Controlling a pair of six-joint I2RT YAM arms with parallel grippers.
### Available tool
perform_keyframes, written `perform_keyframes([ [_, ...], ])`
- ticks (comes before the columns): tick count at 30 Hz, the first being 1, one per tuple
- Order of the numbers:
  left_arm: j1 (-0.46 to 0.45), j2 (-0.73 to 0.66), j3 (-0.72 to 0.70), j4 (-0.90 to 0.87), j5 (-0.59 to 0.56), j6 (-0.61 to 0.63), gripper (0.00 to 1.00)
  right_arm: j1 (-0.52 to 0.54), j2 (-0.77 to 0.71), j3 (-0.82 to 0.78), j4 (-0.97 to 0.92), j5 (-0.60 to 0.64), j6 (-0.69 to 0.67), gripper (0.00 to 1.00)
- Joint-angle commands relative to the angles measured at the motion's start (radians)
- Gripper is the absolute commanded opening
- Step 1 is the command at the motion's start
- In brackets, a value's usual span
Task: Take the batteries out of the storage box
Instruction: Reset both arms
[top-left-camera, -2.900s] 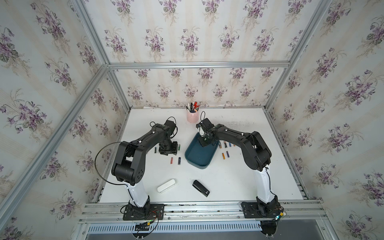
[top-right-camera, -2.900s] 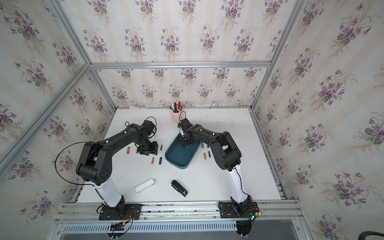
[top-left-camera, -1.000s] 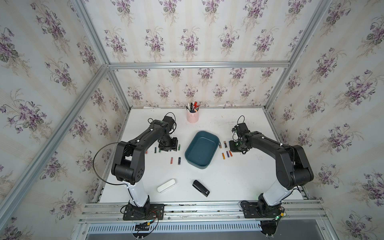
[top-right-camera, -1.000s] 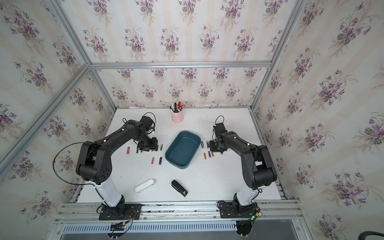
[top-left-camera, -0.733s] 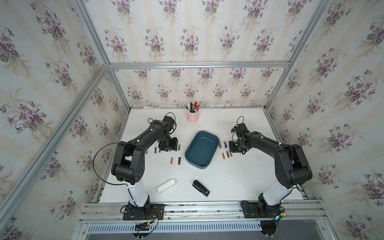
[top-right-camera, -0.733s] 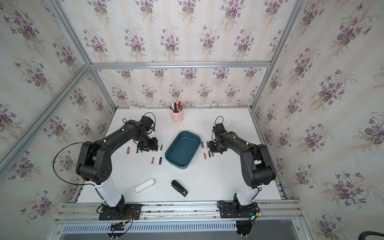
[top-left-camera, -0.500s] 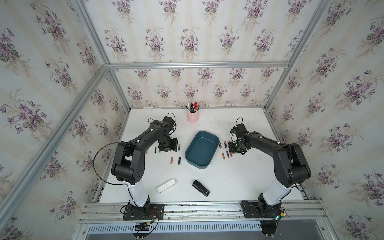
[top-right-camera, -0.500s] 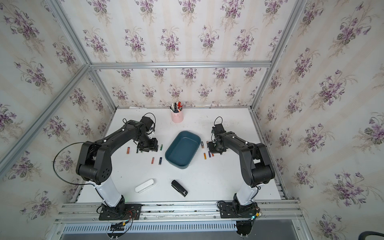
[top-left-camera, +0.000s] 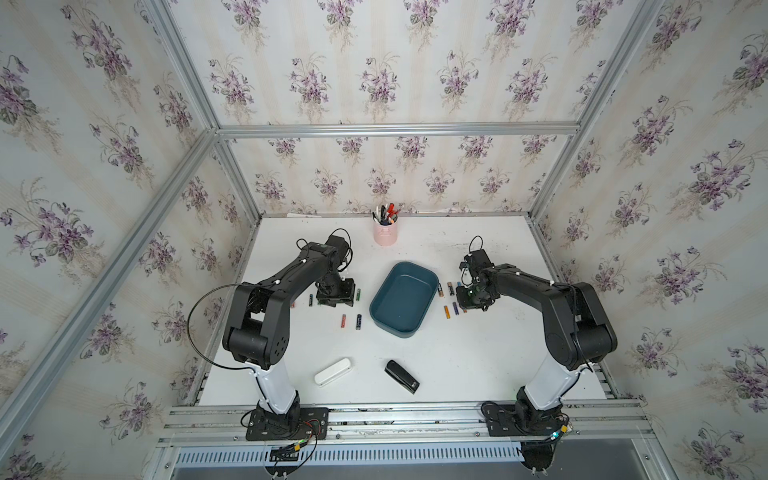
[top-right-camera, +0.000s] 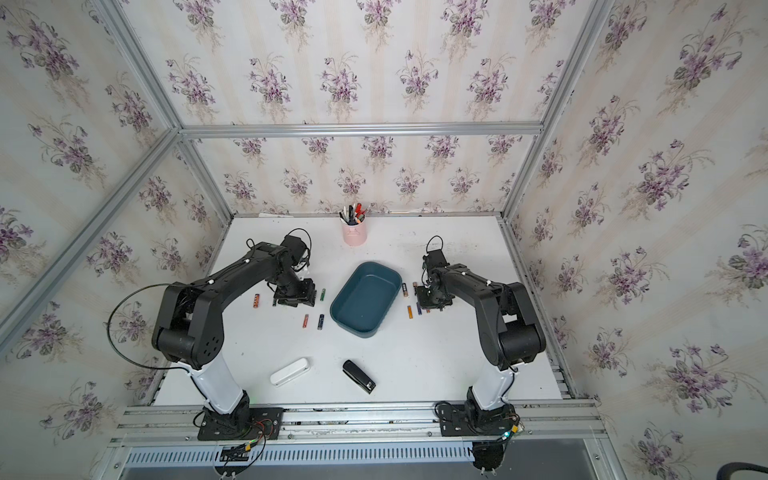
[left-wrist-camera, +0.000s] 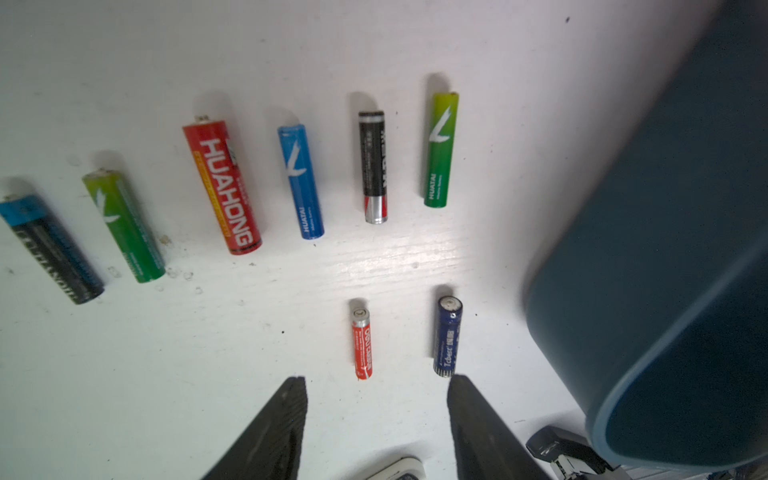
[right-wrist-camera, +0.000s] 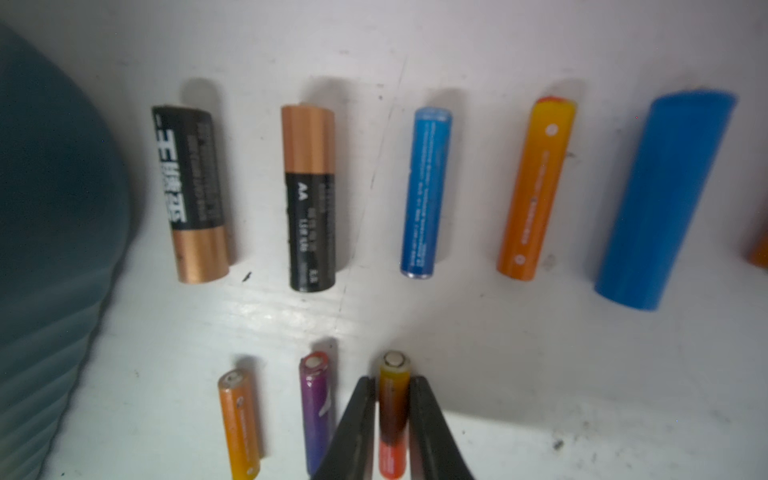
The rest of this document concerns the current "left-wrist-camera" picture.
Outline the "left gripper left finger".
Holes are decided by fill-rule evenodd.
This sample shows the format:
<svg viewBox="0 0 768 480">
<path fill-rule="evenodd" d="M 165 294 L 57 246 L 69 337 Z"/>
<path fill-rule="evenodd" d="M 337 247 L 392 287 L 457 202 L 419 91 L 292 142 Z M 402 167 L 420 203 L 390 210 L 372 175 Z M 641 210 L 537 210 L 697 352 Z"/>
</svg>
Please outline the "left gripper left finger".
<svg viewBox="0 0 768 480">
<path fill-rule="evenodd" d="M 306 382 L 289 377 L 206 479 L 295 479 L 308 412 Z"/>
</svg>

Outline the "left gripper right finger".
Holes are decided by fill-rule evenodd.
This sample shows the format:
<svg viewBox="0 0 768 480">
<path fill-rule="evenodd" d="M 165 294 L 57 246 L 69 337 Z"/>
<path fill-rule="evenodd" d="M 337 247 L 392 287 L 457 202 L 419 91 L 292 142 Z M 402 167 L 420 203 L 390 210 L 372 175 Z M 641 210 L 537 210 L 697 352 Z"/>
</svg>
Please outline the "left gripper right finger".
<svg viewBox="0 0 768 480">
<path fill-rule="evenodd" d="M 447 406 L 460 479 L 534 477 L 534 460 L 468 377 L 451 378 Z"/>
</svg>

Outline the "teal plastic storage box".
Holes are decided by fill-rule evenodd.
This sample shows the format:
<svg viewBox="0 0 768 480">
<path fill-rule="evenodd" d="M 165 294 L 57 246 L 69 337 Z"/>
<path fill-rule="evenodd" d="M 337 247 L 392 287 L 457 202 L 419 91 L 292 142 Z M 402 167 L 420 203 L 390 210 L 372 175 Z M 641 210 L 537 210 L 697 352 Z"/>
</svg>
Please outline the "teal plastic storage box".
<svg viewBox="0 0 768 480">
<path fill-rule="evenodd" d="M 534 276 L 534 341 L 619 464 L 767 455 L 767 5 L 728 1 Z"/>
</svg>

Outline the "green AAA battery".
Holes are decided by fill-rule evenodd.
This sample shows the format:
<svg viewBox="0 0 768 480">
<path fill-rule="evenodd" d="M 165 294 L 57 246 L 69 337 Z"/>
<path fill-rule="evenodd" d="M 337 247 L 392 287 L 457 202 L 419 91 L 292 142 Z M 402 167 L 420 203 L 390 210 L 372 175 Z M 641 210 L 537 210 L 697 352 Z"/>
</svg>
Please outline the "green AAA battery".
<svg viewBox="0 0 768 480">
<path fill-rule="evenodd" d="M 161 278 L 165 264 L 124 175 L 99 169 L 82 177 L 88 194 L 138 283 Z"/>
<path fill-rule="evenodd" d="M 459 99 L 456 92 L 433 97 L 424 198 L 429 208 L 447 205 Z"/>
</svg>

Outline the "red left-row AAA battery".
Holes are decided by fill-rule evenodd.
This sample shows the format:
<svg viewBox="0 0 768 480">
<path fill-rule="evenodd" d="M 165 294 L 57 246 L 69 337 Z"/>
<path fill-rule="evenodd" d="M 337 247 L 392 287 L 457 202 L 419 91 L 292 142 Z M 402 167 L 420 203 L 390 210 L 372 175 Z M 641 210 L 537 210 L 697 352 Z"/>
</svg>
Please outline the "red left-row AAA battery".
<svg viewBox="0 0 768 480">
<path fill-rule="evenodd" d="M 251 253 L 262 245 L 245 182 L 223 120 L 197 116 L 183 127 L 194 163 L 232 255 Z"/>
</svg>

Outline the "blue left-row AAA battery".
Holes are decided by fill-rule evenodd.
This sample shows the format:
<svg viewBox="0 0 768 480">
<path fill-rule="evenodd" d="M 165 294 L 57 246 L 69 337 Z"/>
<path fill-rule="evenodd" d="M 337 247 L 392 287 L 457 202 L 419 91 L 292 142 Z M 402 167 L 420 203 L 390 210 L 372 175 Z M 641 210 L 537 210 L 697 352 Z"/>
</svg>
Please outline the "blue left-row AAA battery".
<svg viewBox="0 0 768 480">
<path fill-rule="evenodd" d="M 320 238 L 325 230 L 306 128 L 302 124 L 281 126 L 277 132 L 301 236 L 305 240 Z"/>
</svg>

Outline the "dark outermost battery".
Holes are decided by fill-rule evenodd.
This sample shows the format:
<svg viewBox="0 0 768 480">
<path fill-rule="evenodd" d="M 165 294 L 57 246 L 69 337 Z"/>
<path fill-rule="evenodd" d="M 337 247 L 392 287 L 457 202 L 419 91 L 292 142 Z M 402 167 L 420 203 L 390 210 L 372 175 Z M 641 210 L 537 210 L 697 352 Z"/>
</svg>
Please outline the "dark outermost battery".
<svg viewBox="0 0 768 480">
<path fill-rule="evenodd" d="M 1 201 L 1 216 L 74 304 L 88 303 L 104 292 L 100 277 L 39 196 L 6 196 Z"/>
</svg>

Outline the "dark AAA battery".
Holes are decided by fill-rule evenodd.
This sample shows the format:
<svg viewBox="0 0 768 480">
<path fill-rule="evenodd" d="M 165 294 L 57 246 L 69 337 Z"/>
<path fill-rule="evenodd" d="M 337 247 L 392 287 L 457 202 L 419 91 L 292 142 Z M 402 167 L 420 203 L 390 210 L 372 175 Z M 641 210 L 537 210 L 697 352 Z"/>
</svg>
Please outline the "dark AAA battery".
<svg viewBox="0 0 768 480">
<path fill-rule="evenodd" d="M 380 225 L 388 219 L 385 114 L 361 111 L 358 125 L 365 220 Z"/>
</svg>

